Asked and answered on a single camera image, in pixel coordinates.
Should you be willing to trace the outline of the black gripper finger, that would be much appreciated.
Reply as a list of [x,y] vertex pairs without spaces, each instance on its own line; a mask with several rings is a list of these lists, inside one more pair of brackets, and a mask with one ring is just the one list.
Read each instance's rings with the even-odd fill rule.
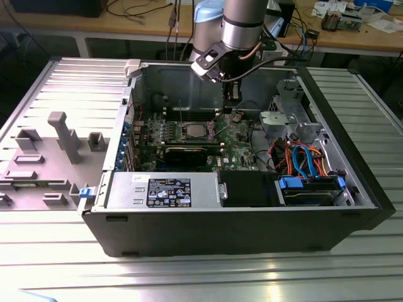
[[229,114],[232,108],[236,107],[242,101],[241,84],[241,80],[224,83],[225,114]]

